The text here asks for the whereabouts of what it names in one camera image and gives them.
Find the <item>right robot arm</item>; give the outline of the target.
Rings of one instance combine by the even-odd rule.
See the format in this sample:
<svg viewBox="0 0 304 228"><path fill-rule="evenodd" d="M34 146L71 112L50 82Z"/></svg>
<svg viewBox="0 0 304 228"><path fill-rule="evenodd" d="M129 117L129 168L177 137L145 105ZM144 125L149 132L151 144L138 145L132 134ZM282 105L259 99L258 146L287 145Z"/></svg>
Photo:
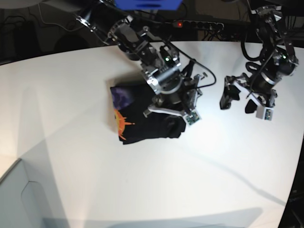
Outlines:
<svg viewBox="0 0 304 228"><path fill-rule="evenodd" d="M189 126L199 121L196 103L202 95L198 85L202 76L193 76L192 71L194 65L204 66L190 57L189 63L180 69L182 51L171 42L164 40L163 45L156 49L149 42L154 37L148 26L136 29L133 26L134 16L128 13L122 19L99 19L95 16L99 8L123 13L105 0L87 0L77 12L76 19L98 38L108 29L107 40L113 41L130 60L141 63L142 76L155 93L152 103L135 113L142 114L145 120L153 114L157 117L165 115L181 119Z"/></svg>

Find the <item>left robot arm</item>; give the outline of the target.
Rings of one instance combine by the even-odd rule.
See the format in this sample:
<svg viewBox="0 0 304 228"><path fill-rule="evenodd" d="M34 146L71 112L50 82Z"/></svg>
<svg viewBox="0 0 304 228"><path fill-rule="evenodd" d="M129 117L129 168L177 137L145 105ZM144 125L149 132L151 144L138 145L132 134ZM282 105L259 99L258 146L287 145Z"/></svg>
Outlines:
<svg viewBox="0 0 304 228"><path fill-rule="evenodd" d="M274 87L283 77L292 76L299 65L281 8L279 3L249 7L262 49L257 57L250 57L245 47L246 39L241 40L242 54L247 60L245 67L250 75L225 77L219 102L221 110L228 110L232 101L238 101L243 93L249 99L245 107L247 114L255 113L263 120L272 119L277 98Z"/></svg>

